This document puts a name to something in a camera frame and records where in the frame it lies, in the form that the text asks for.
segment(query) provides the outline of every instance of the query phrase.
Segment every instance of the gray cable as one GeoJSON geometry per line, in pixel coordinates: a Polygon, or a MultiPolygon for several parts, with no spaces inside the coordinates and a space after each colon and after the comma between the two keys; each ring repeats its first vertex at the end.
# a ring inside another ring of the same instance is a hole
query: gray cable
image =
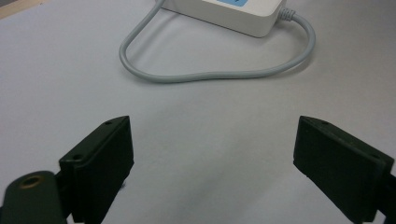
{"type": "Polygon", "coordinates": [[[148,15],[141,21],[137,26],[132,30],[131,33],[125,38],[125,40],[120,45],[120,60],[123,66],[133,75],[137,77],[141,77],[145,80],[159,83],[178,83],[178,82],[190,82],[190,81],[199,81],[206,79],[237,79],[237,78],[257,78],[257,77],[269,77],[271,75],[275,75],[286,70],[291,69],[292,67],[298,65],[303,62],[309,54],[312,52],[316,42],[316,36],[314,28],[312,28],[311,24],[298,15],[294,14],[294,11],[282,8],[279,12],[279,18],[281,20],[286,21],[295,21],[300,24],[306,31],[308,36],[308,44],[303,53],[301,53],[296,58],[292,59],[287,63],[283,63],[279,66],[273,68],[267,68],[258,71],[238,71],[238,72],[207,72],[207,73],[196,73],[196,74],[187,74],[187,75],[177,75],[177,76],[158,76],[145,73],[135,68],[129,61],[126,56],[126,50],[129,45],[134,41],[134,39],[139,35],[139,33],[146,27],[146,25],[154,18],[157,12],[162,7],[163,3],[166,0],[158,0],[155,4],[154,8],[148,13],[148,15]]]}

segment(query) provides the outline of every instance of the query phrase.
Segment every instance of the white table surface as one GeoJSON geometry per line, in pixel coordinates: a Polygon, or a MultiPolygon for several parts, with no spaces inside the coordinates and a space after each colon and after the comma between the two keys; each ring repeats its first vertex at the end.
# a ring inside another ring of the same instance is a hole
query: white table surface
{"type": "MultiPolygon", "coordinates": [[[[100,123],[129,115],[135,166],[104,223],[349,223],[292,164],[298,119],[325,119],[396,158],[396,1],[289,1],[317,32],[306,63],[172,85],[133,77],[118,56],[153,4],[52,0],[0,20],[0,191],[58,172],[100,123]]],[[[291,59],[305,40],[285,21],[259,39],[161,10],[128,52],[154,74],[246,70],[291,59]]]]}

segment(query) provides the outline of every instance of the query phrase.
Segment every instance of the white device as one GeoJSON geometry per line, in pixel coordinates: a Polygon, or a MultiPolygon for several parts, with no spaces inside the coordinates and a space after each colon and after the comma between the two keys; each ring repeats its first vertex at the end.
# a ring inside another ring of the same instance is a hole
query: white device
{"type": "Polygon", "coordinates": [[[179,83],[208,79],[238,79],[269,77],[291,69],[303,62],[312,52],[316,42],[314,28],[294,10],[285,8],[286,0],[156,0],[148,15],[139,22],[120,45],[119,55],[122,65],[133,75],[159,83],[179,83]],[[160,76],[149,74],[134,67],[128,61],[128,46],[149,24],[161,8],[208,21],[235,31],[263,37],[267,35],[276,20],[294,21],[306,31],[308,43],[305,50],[292,60],[281,65],[253,71],[220,71],[192,73],[185,75],[160,76]]]}
{"type": "Polygon", "coordinates": [[[286,0],[167,0],[163,8],[263,37],[271,31],[285,4],[286,0]]]}

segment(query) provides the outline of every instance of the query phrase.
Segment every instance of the blue label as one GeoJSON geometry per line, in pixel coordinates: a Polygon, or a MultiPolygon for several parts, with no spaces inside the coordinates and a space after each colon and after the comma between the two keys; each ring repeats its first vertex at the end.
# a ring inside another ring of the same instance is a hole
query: blue label
{"type": "Polygon", "coordinates": [[[242,7],[248,0],[218,0],[219,2],[228,3],[236,7],[242,7]]]}

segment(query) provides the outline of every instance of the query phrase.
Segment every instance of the cable strain relief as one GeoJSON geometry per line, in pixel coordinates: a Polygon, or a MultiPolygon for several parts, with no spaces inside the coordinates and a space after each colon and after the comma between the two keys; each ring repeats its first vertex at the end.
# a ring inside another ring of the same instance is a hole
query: cable strain relief
{"type": "Polygon", "coordinates": [[[278,18],[282,21],[291,21],[293,19],[294,14],[296,14],[296,11],[286,7],[282,7],[279,11],[278,18]]]}

